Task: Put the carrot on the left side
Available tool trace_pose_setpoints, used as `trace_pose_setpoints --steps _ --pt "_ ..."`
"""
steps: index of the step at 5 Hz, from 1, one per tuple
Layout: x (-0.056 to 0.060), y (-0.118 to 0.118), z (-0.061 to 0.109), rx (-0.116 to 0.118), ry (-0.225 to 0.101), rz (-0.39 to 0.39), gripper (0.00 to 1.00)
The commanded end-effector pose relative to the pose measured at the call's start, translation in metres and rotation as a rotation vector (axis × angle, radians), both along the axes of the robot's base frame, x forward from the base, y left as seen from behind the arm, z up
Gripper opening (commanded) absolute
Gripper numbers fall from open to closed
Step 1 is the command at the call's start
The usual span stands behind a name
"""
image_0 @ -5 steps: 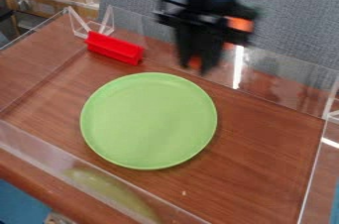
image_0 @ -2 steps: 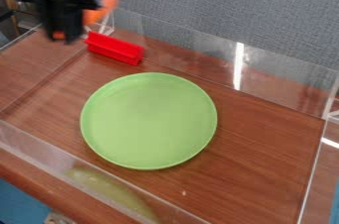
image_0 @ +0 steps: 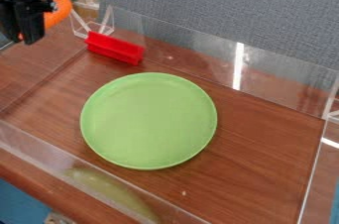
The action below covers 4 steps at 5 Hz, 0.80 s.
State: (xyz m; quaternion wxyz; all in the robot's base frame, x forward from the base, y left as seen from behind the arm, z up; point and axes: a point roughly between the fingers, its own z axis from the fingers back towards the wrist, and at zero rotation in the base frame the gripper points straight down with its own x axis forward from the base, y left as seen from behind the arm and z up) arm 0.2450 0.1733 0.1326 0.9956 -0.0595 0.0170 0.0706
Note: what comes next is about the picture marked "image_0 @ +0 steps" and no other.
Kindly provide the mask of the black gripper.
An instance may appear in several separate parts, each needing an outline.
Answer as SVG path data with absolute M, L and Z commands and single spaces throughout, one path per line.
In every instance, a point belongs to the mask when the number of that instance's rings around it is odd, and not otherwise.
M 44 13 L 54 12 L 54 0 L 0 0 L 0 32 L 14 43 L 18 34 L 26 45 L 45 36 Z

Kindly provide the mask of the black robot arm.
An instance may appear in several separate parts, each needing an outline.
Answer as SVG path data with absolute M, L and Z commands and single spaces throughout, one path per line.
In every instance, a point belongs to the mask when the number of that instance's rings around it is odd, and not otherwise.
M 44 14 L 54 0 L 0 0 L 0 32 L 14 43 L 33 44 L 45 36 Z

